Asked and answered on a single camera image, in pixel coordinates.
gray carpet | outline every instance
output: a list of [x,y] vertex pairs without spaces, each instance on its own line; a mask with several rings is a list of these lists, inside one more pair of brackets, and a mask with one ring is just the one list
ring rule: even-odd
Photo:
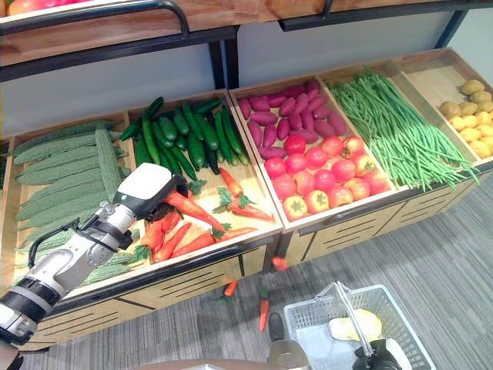
[[261,282],[273,311],[312,298],[335,280],[350,288],[386,285],[438,369],[491,369],[493,364],[493,177],[443,214],[342,251],[254,275],[233,303],[218,289],[127,321],[44,354],[25,369],[114,369],[185,358],[264,361],[258,331]]

red fruit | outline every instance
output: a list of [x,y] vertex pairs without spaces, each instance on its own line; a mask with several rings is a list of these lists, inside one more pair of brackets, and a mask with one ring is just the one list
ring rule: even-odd
[[356,177],[362,177],[375,169],[375,162],[373,161],[373,158],[364,153],[358,154],[357,156],[351,158],[351,162],[353,162],[356,166]]
[[329,198],[323,191],[312,190],[304,199],[310,214],[318,214],[329,209]]
[[353,194],[346,187],[336,185],[327,194],[330,208],[342,206],[353,202]]
[[336,183],[334,174],[330,170],[323,168],[315,173],[315,189],[322,190],[324,192],[332,189]]
[[336,156],[340,156],[343,149],[342,140],[337,136],[326,137],[324,141],[322,141],[322,150],[327,153],[329,158],[335,158]]
[[286,164],[281,158],[270,158],[265,162],[264,166],[271,180],[286,173]]
[[374,171],[367,173],[362,178],[370,185],[370,195],[383,193],[390,189],[388,177],[385,173]]
[[317,168],[321,168],[327,162],[327,153],[325,153],[319,146],[315,146],[305,153],[305,158],[307,159],[308,167],[312,170],[316,170]]
[[307,159],[303,154],[295,153],[287,157],[286,170],[290,175],[303,171],[305,168],[307,168]]
[[281,175],[273,181],[279,199],[286,199],[296,193],[296,183],[289,175]]
[[355,169],[354,163],[350,160],[338,160],[330,168],[338,183],[351,180],[354,177]]
[[305,153],[307,142],[302,136],[290,136],[284,142],[284,149],[288,156],[295,153]]
[[364,153],[364,142],[360,137],[349,136],[344,140],[344,148],[341,156],[351,159],[358,154]]
[[354,200],[364,199],[370,196],[370,184],[363,179],[355,177],[347,181],[344,186],[351,190]]
[[296,183],[296,192],[299,195],[305,195],[315,189],[314,175],[307,171],[300,171],[295,173],[293,180]]

potato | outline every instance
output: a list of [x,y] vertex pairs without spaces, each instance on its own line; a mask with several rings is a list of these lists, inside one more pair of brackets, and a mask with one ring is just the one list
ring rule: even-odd
[[469,96],[469,100],[473,103],[487,102],[491,100],[491,93],[488,91],[478,91]]
[[478,110],[478,104],[471,102],[462,102],[459,107],[461,108],[461,116],[470,116]]
[[478,103],[478,112],[491,112],[493,110],[493,102],[488,100],[486,102]]
[[443,102],[439,110],[448,119],[461,115],[461,108],[454,102]]
[[478,125],[478,119],[476,116],[464,116],[462,119],[464,120],[466,129],[472,129]]
[[476,79],[470,79],[469,81],[464,82],[464,85],[461,86],[461,91],[465,95],[472,95],[478,91],[483,91],[484,89],[485,85]]
[[491,116],[486,112],[476,113],[476,121],[478,125],[491,125]]

carrot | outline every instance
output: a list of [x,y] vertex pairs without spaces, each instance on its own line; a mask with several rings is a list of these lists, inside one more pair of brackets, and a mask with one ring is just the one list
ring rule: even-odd
[[174,206],[182,214],[188,214],[197,220],[207,222],[217,230],[225,231],[224,226],[218,220],[212,217],[206,210],[204,210],[193,200],[184,197],[177,191],[173,191],[164,201],[165,203]]
[[263,299],[260,302],[260,319],[259,319],[259,329],[262,332],[267,325],[267,315],[269,314],[270,302],[268,299]]
[[180,243],[180,241],[183,239],[185,236],[186,232],[190,229],[192,224],[190,222],[187,222],[184,224],[178,231],[169,239],[165,244],[164,247],[159,249],[159,251],[154,255],[154,259],[156,261],[166,261],[171,257],[171,254],[173,254],[176,246]]
[[255,227],[241,227],[236,230],[228,230],[225,231],[222,237],[215,237],[216,242],[219,241],[228,241],[229,239],[233,239],[234,237],[239,237],[240,235],[251,233],[252,231],[257,231]]
[[206,231],[205,233],[190,241],[187,245],[173,252],[171,258],[178,257],[189,252],[197,251],[201,248],[209,247],[211,244],[214,243],[216,243],[216,240],[211,235],[210,231]]
[[238,280],[231,281],[227,285],[226,289],[224,289],[224,295],[226,295],[227,297],[231,297],[234,294],[237,285],[238,285]]
[[221,174],[221,177],[223,178],[224,182],[226,183],[226,186],[228,190],[231,192],[232,195],[235,197],[239,197],[241,194],[243,194],[243,188],[241,185],[236,181],[228,171],[226,171],[223,168],[219,168],[219,172]]
[[256,218],[258,220],[266,220],[273,221],[273,216],[268,215],[262,210],[259,210],[255,207],[246,204],[243,208],[240,206],[240,201],[238,199],[234,199],[230,203],[230,211],[234,214],[238,214],[240,216],[246,216],[250,218]]

orange carrot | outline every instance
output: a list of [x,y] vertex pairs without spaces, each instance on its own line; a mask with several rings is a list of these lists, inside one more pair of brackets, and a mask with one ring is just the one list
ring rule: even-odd
[[223,178],[224,182],[226,183],[226,186],[228,190],[231,192],[231,194],[234,197],[239,197],[241,194],[243,194],[243,188],[241,185],[236,181],[228,171],[226,171],[223,168],[219,168],[219,172],[221,174],[221,177]]
[[268,299],[263,299],[260,302],[260,319],[259,319],[259,329],[262,332],[267,325],[267,315],[269,314],[270,302]]
[[171,258],[178,257],[189,252],[197,251],[201,248],[209,247],[211,244],[214,243],[216,243],[214,237],[211,235],[210,231],[206,231],[205,233],[190,241],[187,245],[173,252]]
[[159,249],[159,251],[154,255],[154,260],[155,261],[166,261],[171,257],[171,254],[173,254],[176,246],[180,243],[180,241],[183,239],[185,236],[186,232],[192,224],[190,222],[187,222],[184,224],[178,231],[169,239],[165,244],[164,247]]
[[204,210],[193,200],[184,197],[177,191],[173,191],[164,200],[164,202],[168,203],[171,206],[174,206],[182,214],[188,214],[189,216],[194,217],[197,220],[207,222],[209,225],[216,228],[217,230],[225,231],[224,226],[218,220],[212,217],[206,210]]
[[237,285],[238,285],[238,280],[231,281],[227,285],[226,289],[224,289],[224,295],[226,295],[227,297],[231,297],[234,294]]

